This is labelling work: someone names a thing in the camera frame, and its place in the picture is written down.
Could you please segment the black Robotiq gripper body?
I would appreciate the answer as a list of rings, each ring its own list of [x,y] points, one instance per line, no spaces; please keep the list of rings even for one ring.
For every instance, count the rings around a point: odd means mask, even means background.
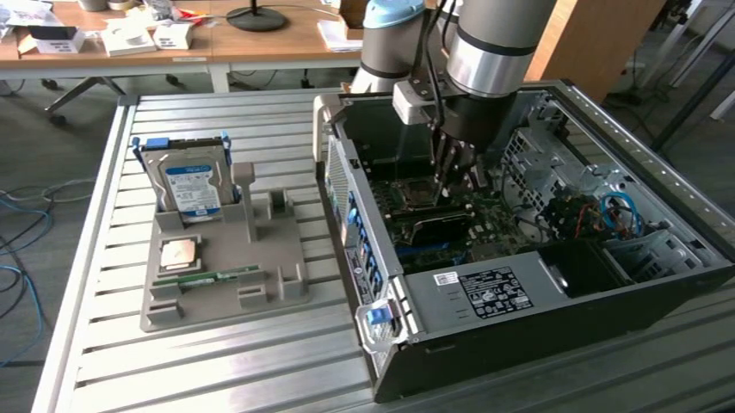
[[[500,126],[516,100],[518,93],[484,98],[474,95],[452,96],[443,106],[441,132],[459,142],[486,152],[498,137]]]

